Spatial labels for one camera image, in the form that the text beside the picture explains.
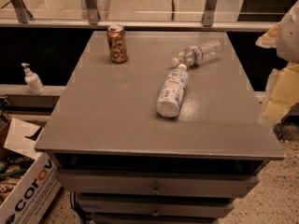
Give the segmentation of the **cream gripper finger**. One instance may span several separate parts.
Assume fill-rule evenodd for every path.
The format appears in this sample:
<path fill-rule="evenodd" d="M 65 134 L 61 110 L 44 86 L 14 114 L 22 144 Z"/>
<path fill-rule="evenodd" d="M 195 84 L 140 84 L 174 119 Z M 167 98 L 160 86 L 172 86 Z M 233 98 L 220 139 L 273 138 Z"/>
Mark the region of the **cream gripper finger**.
<path fill-rule="evenodd" d="M 261 118 L 281 122 L 299 102 L 299 63 L 288 63 L 282 70 L 273 69 L 262 101 Z"/>
<path fill-rule="evenodd" d="M 277 36 L 278 36 L 278 28 L 280 23 L 275 24 L 271 29 L 269 29 L 265 34 L 260 36 L 255 45 L 260 48 L 271 49 L 277 47 Z"/>

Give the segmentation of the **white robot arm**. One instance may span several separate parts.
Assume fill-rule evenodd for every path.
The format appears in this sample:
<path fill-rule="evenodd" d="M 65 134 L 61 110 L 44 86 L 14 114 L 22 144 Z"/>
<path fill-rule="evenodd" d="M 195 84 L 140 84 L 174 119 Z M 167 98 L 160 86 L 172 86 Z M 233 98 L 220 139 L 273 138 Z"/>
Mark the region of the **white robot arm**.
<path fill-rule="evenodd" d="M 272 70 L 262 101 L 260 122 L 277 124 L 299 103 L 299 1 L 255 45 L 275 48 L 277 56 L 288 62 L 281 71 Z"/>

